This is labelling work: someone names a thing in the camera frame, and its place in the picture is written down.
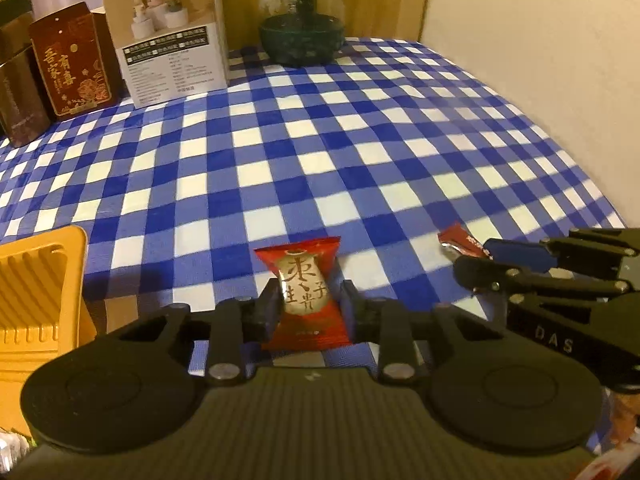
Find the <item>beige wall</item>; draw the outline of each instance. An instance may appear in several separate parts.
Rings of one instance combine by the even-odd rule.
[[[640,0],[429,0],[422,42],[521,108],[640,226]]]

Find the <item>cardboard box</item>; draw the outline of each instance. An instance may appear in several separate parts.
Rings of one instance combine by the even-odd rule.
[[[31,48],[31,23],[31,0],[0,1],[0,133],[15,148],[37,139],[51,125]]]
[[[122,78],[104,17],[82,2],[30,25],[31,43],[53,111],[66,120],[116,104]]]
[[[135,106],[225,88],[228,61],[217,0],[103,0]]]

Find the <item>date snack package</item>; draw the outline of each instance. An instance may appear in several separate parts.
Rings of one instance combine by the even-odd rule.
[[[284,310],[267,350],[319,351],[348,345],[340,309],[326,285],[339,237],[256,249],[280,281]]]

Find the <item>checkered tablecloth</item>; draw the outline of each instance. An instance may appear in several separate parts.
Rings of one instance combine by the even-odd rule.
[[[270,277],[255,248],[327,235],[342,237],[336,280],[410,309],[449,301],[482,316],[438,230],[461,221],[480,241],[539,240],[622,225],[542,129],[421,44],[349,40],[336,63],[298,70],[257,50],[230,62],[227,91],[138,110],[126,100],[1,146],[2,241],[82,226],[84,296],[102,330],[172,301],[208,310],[253,296]],[[277,364],[376,359],[371,345],[248,352]]]

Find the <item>glass jar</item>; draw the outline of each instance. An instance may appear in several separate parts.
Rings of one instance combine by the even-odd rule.
[[[260,0],[260,40],[287,66],[326,64],[344,43],[343,0]]]

